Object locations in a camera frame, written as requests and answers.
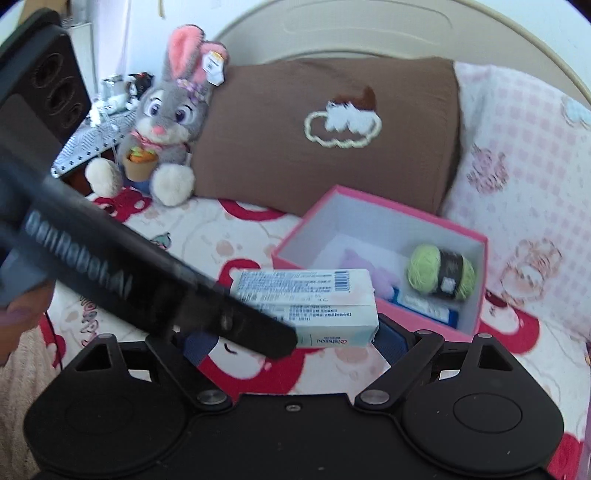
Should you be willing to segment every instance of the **hand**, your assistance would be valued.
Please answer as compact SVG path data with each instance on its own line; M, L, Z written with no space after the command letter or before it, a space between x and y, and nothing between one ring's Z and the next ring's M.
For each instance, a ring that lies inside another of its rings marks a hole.
M0 368L18 348L21 335L39 324L47 311L55 283L45 283L13 300L6 310L0 310Z

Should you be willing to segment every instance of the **beige headboard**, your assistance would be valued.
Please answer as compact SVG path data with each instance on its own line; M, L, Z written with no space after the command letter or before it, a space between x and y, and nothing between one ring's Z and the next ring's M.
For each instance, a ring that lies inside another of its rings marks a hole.
M233 64L305 56L440 56L527 72L591 106L591 91L550 48L473 0L271 0L217 37Z

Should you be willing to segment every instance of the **pink nose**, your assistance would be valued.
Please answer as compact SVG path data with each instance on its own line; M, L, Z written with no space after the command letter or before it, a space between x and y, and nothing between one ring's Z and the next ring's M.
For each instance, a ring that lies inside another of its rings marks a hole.
M164 129L164 127L161 127L160 125L156 125L153 129L152 129L152 133L154 135L164 135L166 133L166 130Z

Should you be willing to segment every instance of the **purple stuffed toy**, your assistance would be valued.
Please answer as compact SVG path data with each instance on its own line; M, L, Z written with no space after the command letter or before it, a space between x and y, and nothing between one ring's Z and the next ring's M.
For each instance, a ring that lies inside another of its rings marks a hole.
M370 261L360 257L357 252L347 249L339 268L363 268L369 272L375 295L384 300L392 300L394 287L399 285L400 279L385 268L375 268Z

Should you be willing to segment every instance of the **metal bolt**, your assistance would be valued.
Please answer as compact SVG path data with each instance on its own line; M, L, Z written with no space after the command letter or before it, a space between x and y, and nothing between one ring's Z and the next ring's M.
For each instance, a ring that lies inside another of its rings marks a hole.
M224 332L229 332L230 330L232 330L232 324L232 317L229 314L224 313L222 315L222 318L220 319L220 326L222 327L222 330Z
M390 395L383 390L366 390L359 396L367 405L384 405L390 400Z
M199 400L203 405L207 405L208 407L220 405L224 403L227 399L228 396L221 390L205 390L202 391L199 395L197 395L197 400Z
M295 413L301 410L301 405L297 403L290 403L289 405L285 406L285 409L290 413Z

